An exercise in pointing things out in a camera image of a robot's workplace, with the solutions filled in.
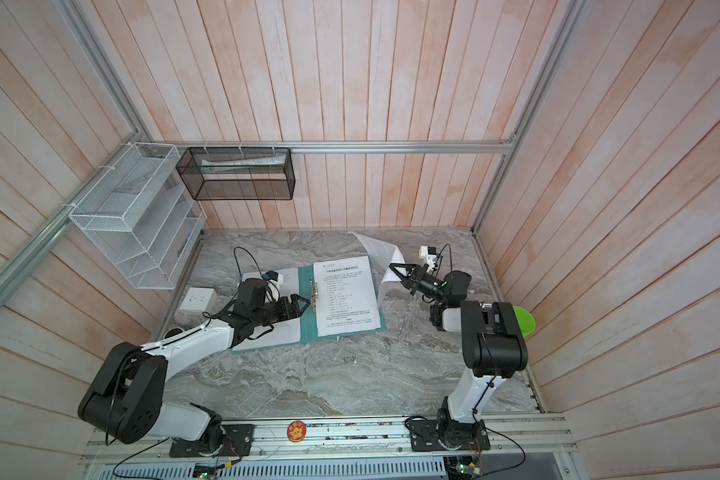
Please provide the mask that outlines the white power socket box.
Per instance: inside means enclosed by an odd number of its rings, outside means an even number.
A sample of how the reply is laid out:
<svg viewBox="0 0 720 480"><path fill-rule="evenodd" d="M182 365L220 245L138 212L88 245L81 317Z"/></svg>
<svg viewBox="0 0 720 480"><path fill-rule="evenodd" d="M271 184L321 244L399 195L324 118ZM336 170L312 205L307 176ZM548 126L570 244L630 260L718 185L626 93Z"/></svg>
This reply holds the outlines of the white power socket box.
<svg viewBox="0 0 720 480"><path fill-rule="evenodd" d="M217 292L213 288L190 287L177 310L182 313L208 312L214 306L217 299Z"/></svg>

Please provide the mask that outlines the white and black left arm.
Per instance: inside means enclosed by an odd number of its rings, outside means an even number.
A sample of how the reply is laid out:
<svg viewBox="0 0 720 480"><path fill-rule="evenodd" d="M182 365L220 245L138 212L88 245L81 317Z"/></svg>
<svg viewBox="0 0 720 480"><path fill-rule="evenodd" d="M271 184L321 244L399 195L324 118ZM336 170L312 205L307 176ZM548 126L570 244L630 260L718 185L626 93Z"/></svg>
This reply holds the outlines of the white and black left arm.
<svg viewBox="0 0 720 480"><path fill-rule="evenodd" d="M297 293L282 294L272 271L248 278L219 312L205 313L200 325L164 340L113 347L77 415L103 431L106 443L166 437L191 445L201 456L217 455L224 448L222 417L197 404L166 402L165 384L213 354L255 340L258 327L269 334L276 324L300 318L309 306L310 300Z"/></svg>

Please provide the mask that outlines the red round sticker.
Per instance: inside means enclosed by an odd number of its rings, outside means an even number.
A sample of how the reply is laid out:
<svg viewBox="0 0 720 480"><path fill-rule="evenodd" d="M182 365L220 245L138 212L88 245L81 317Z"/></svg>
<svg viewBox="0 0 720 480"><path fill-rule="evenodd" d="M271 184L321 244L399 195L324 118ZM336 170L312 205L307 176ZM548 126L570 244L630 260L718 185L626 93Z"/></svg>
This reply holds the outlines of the red round sticker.
<svg viewBox="0 0 720 480"><path fill-rule="evenodd" d="M292 443L299 443L306 438L307 425L301 420L292 421L286 430L287 438Z"/></svg>

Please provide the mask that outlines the green plastic goblet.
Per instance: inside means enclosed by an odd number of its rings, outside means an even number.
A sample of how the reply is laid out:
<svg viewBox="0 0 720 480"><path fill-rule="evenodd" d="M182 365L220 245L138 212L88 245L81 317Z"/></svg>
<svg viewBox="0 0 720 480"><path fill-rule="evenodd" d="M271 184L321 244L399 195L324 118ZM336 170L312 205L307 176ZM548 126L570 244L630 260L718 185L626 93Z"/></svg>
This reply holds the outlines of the green plastic goblet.
<svg viewBox="0 0 720 480"><path fill-rule="evenodd" d="M533 315L520 306L514 306L513 311L524 338L527 338L536 329L536 320Z"/></svg>

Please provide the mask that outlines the paper with XDOF heading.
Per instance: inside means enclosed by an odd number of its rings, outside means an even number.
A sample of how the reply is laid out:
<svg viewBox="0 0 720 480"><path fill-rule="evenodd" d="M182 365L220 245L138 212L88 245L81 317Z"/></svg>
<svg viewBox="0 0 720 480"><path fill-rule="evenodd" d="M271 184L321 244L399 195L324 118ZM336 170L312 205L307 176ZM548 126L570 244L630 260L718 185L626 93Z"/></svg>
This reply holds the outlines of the paper with XDOF heading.
<svg viewBox="0 0 720 480"><path fill-rule="evenodd" d="M313 264L318 284L317 335L331 337L381 328L381 316L367 256Z"/></svg>

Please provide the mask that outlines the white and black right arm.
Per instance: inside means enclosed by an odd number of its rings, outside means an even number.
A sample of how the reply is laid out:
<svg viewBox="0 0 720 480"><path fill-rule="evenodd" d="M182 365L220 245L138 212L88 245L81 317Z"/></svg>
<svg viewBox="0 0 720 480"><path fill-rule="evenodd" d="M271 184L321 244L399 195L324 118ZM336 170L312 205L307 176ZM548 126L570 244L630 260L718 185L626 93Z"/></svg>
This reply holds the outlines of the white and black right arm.
<svg viewBox="0 0 720 480"><path fill-rule="evenodd" d="M411 293L431 302L430 321L438 330L461 335L465 369L434 419L415 415L404 421L415 452L487 450L482 412L497 387L526 368L528 352L515 309L508 302L468 298L471 276L454 270L439 279L424 265L392 263L390 270Z"/></svg>

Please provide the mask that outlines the teal file folder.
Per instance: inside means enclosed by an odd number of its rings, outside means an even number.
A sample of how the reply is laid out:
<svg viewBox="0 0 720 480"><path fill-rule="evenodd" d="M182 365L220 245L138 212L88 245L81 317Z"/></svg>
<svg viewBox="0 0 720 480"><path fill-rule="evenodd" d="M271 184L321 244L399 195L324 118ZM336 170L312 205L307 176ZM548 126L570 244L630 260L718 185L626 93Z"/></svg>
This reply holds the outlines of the teal file folder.
<svg viewBox="0 0 720 480"><path fill-rule="evenodd" d="M366 256L316 262L311 266L246 273L236 303L276 307L287 300L298 314L271 326L257 326L237 352L375 331L384 327Z"/></svg>

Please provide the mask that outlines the metal folder clip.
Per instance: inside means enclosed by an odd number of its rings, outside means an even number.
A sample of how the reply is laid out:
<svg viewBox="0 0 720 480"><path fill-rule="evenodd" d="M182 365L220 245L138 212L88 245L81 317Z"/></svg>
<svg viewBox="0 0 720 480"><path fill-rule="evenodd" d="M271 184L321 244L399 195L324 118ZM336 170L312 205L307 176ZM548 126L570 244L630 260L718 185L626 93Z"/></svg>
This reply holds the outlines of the metal folder clip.
<svg viewBox="0 0 720 480"><path fill-rule="evenodd" d="M313 312L317 311L318 284L314 279L310 280L310 304Z"/></svg>

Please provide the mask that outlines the pink tape roll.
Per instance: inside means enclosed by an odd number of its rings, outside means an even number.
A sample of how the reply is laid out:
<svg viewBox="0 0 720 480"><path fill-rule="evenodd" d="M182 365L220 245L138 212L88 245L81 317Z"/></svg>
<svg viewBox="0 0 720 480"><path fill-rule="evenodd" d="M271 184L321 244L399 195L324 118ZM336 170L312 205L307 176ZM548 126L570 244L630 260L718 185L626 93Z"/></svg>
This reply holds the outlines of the pink tape roll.
<svg viewBox="0 0 720 480"><path fill-rule="evenodd" d="M179 334L181 334L181 333L183 333L183 332L184 332L184 330L183 330L182 328L180 328L180 327L173 327L173 328L171 328L171 329L169 329L169 330L167 330L167 331L165 332L163 338L164 338L164 339L168 339L168 338L174 337L174 336L176 336L176 335L179 335Z"/></svg>

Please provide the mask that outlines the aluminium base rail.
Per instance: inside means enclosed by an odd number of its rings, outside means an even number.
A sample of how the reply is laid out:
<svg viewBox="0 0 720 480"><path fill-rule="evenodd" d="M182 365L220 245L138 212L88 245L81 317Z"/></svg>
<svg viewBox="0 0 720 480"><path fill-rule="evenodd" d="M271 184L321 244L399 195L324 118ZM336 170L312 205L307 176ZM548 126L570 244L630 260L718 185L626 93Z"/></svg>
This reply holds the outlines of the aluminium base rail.
<svg viewBox="0 0 720 480"><path fill-rule="evenodd" d="M585 479L586 469L560 414L494 414L477 439L438 443L430 423L403 416L225 422L227 439L209 456L182 454L176 441L131 445L91 436L75 479Z"/></svg>

